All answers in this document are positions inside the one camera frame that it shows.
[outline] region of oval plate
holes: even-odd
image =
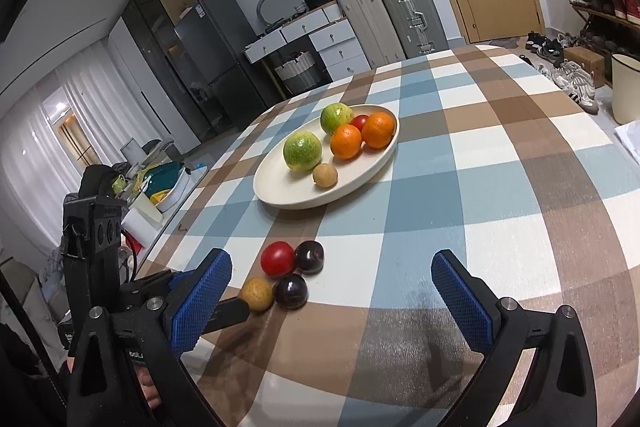
[[[338,170],[338,182],[331,188],[318,187],[308,172],[292,172],[284,163],[282,150],[285,137],[262,160],[254,177],[254,192],[257,198],[276,208],[312,208],[338,200],[368,182],[374,174],[385,166],[391,158],[398,143],[400,122],[398,117],[385,107],[379,105],[353,105],[353,114],[370,115],[383,111],[396,120],[396,131],[386,149],[371,149],[364,146],[353,160],[341,161],[334,158],[329,147],[329,137],[320,127],[320,118],[316,118],[297,131],[309,131],[318,136],[322,143],[322,162],[335,166]]]

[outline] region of drawer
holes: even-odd
[[[328,28],[324,28],[318,32],[315,32],[309,38],[317,51],[325,50],[329,46],[344,42],[348,39],[353,39],[356,36],[353,33],[353,28],[349,24],[348,20],[343,20],[338,23],[332,24]]]
[[[322,10],[316,10],[280,28],[287,42],[293,42],[329,23]]]
[[[359,55],[357,57],[349,58],[342,62],[338,62],[333,66],[329,66],[326,70],[329,72],[329,76],[332,81],[341,80],[347,76],[353,76],[354,74],[364,73],[370,71],[367,57]]]
[[[337,2],[331,3],[322,9],[324,10],[326,18],[329,19],[329,22],[334,22],[342,18],[342,11]]]
[[[259,41],[250,44],[249,47],[245,49],[244,54],[246,58],[249,59],[249,62],[253,64],[270,53],[279,50],[286,43],[287,41],[285,41],[282,33],[276,30],[264,36]]]
[[[360,47],[358,39],[353,38],[348,41],[340,42],[340,44],[334,44],[329,48],[320,51],[320,56],[326,67],[333,66],[338,62],[347,60],[348,58],[357,57],[362,55],[364,51]]]

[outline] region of baseboard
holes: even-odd
[[[455,37],[453,39],[447,39],[449,43],[449,49],[454,50],[455,48],[462,48],[466,46],[466,41],[464,37]]]

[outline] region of bolt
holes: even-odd
[[[159,310],[162,307],[162,298],[161,297],[151,297],[146,302],[147,309],[151,311]]]
[[[500,299],[500,306],[502,306],[505,310],[512,312],[518,307],[518,301],[511,297],[503,297],[502,299]]]
[[[575,317],[575,310],[567,304],[560,306],[560,311],[562,312],[562,315],[564,315],[568,319],[572,319]]]
[[[92,319],[97,319],[100,315],[102,315],[102,308],[100,306],[94,306],[89,310],[89,316]]]

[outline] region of gray refrigerator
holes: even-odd
[[[199,1],[175,32],[239,130],[282,101],[266,71],[244,56],[258,37],[236,0]]]

